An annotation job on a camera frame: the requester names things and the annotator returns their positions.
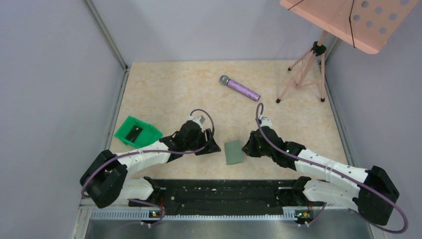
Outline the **sage green card holder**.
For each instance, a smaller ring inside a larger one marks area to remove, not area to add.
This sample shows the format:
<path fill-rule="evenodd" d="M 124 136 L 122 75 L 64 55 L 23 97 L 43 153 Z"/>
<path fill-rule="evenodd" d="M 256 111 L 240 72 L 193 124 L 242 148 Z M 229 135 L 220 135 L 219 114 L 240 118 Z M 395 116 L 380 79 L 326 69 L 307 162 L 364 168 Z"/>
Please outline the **sage green card holder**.
<path fill-rule="evenodd" d="M 244 162 L 244 153 L 240 140 L 233 140 L 224 144 L 224 153 L 227 165 L 234 165 Z"/>

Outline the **black card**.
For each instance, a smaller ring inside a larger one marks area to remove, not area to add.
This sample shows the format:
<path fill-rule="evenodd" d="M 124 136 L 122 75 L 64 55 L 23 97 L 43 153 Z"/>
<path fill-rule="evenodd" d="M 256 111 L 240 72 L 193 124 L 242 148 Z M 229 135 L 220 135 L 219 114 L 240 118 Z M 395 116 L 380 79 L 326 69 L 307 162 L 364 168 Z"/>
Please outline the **black card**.
<path fill-rule="evenodd" d="M 134 125 L 125 137 L 125 139 L 132 143 L 135 143 L 142 131 L 143 129 L 141 127 Z"/>

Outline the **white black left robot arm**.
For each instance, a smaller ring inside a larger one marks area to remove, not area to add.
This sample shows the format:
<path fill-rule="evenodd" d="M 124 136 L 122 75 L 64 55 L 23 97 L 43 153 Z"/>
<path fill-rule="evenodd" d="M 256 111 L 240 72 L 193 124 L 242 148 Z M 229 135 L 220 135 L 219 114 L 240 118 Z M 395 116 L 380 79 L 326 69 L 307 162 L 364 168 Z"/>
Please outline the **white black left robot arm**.
<path fill-rule="evenodd" d="M 214 140 L 215 127 L 203 128 L 198 118 L 186 121 L 170 136 L 125 153 L 104 150 L 80 178 L 81 195 L 90 198 L 98 208 L 118 199 L 147 200 L 158 191 L 146 179 L 132 179 L 133 173 L 148 167 L 172 162 L 184 155 L 220 152 Z"/>

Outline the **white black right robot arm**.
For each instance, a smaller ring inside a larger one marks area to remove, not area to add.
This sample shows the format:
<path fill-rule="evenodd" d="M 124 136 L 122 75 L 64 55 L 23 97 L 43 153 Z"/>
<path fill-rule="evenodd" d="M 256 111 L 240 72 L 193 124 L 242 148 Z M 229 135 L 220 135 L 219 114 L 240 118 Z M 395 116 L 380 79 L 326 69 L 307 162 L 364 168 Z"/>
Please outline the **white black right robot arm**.
<path fill-rule="evenodd" d="M 268 126 L 252 131 L 242 151 L 250 157 L 266 156 L 278 166 L 319 177 L 299 179 L 294 186 L 309 201 L 348 207 L 366 220 L 385 226 L 399 191 L 387 172 L 378 166 L 357 168 L 325 158 L 304 145 L 283 141 Z"/>

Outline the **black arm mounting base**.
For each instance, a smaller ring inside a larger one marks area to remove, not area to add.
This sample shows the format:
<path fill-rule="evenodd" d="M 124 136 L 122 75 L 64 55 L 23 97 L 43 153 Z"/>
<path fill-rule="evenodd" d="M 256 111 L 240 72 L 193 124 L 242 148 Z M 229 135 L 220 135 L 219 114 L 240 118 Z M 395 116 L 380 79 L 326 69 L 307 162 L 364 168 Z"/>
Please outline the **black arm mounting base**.
<path fill-rule="evenodd" d="M 153 179 L 160 190 L 147 202 L 162 206 L 166 216 L 281 215 L 287 207 L 321 206 L 294 189 L 296 180 Z"/>

